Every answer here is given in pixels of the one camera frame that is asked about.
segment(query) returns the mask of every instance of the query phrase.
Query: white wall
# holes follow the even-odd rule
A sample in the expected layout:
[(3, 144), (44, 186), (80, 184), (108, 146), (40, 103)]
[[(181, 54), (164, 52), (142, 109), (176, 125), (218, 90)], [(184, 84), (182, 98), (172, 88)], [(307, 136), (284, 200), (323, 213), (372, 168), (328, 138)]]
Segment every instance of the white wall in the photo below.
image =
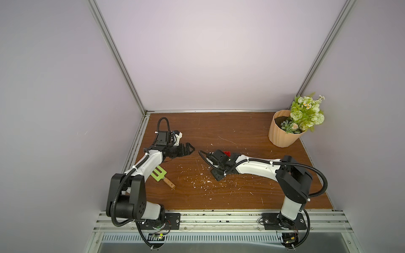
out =
[(405, 2), (359, 0), (306, 92), (325, 123), (303, 136), (367, 253), (404, 252)]
[(85, 1), (0, 24), (0, 251), (82, 252), (141, 114)]
[(97, 0), (147, 110), (287, 108), (345, 0)]

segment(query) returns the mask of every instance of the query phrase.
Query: flower pot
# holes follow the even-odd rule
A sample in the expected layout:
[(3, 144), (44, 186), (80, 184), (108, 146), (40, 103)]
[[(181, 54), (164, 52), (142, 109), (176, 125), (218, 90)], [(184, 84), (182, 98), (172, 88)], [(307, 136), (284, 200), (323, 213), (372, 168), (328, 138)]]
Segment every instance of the flower pot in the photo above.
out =
[(305, 132), (302, 132), (300, 134), (292, 134), (292, 133), (286, 133), (284, 130), (279, 128), (277, 126), (276, 122), (274, 119), (281, 117), (281, 116), (290, 116), (291, 111), (290, 110), (281, 110), (278, 111), (274, 114), (273, 120), (271, 121), (270, 125), (270, 130), (269, 130), (269, 140), (276, 145), (277, 147), (280, 148), (285, 148), (293, 144), (301, 135), (303, 135)]

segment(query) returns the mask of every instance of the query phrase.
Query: wood grain surface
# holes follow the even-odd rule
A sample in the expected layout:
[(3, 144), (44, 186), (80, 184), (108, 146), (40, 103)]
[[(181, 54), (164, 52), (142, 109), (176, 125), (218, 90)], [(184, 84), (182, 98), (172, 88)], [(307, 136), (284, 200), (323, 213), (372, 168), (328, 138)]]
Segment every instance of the wood grain surface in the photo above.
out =
[[(271, 179), (250, 175), (231, 174), (221, 181), (212, 176), (209, 166), (201, 159), (198, 150), (238, 152), (263, 159), (283, 158), (290, 155), (300, 163), (311, 165), (300, 140), (291, 146), (279, 148), (268, 138), (274, 113), (165, 113), (150, 115), (141, 150), (149, 147), (154, 138), (157, 121), (167, 117), (170, 129), (183, 133), (181, 143), (190, 142), (196, 151), (189, 156), (177, 157), (161, 166), (166, 176), (176, 185), (171, 189), (163, 181), (153, 178), (146, 181), (147, 200), (163, 204), (165, 209), (281, 209), (284, 193)], [(166, 122), (160, 124), (166, 129)], [(141, 159), (140, 151), (137, 161)], [(310, 193), (322, 185), (313, 174)], [(332, 209), (326, 194), (312, 198), (307, 209)]]

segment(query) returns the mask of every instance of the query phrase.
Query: black mounting plate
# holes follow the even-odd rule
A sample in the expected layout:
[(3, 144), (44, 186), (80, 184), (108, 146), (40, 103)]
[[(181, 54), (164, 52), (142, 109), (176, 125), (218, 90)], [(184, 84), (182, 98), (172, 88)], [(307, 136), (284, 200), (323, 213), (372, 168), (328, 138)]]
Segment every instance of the black mounting plate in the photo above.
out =
[[(277, 223), (277, 215), (279, 213), (262, 213), (262, 222), (264, 224), (265, 230), (281, 230), (277, 225), (272, 225)], [(294, 221), (298, 230), (306, 230), (307, 225), (305, 224), (304, 216), (302, 213), (298, 213), (297, 218)]]
[[(180, 228), (180, 213), (166, 213), (165, 217), (166, 217), (166, 220), (169, 220), (170, 224), (172, 225), (170, 230), (179, 230), (179, 228)], [(140, 228), (142, 230), (155, 230), (153, 228), (153, 225), (155, 223), (156, 223), (155, 220), (146, 220), (144, 222), (144, 224), (140, 223)]]

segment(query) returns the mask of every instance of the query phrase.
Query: ventilation grille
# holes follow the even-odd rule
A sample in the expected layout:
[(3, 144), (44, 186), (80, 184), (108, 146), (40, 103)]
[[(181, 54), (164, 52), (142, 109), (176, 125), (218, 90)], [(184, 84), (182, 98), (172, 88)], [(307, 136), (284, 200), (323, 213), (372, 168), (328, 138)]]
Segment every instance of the ventilation grille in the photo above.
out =
[[(138, 243), (142, 241), (141, 236), (134, 233), (104, 233), (102, 242), (126, 242)], [(280, 243), (278, 236), (275, 232), (263, 233), (176, 233), (164, 236), (164, 241), (172, 243), (222, 243), (222, 242), (260, 242), (260, 243)]]

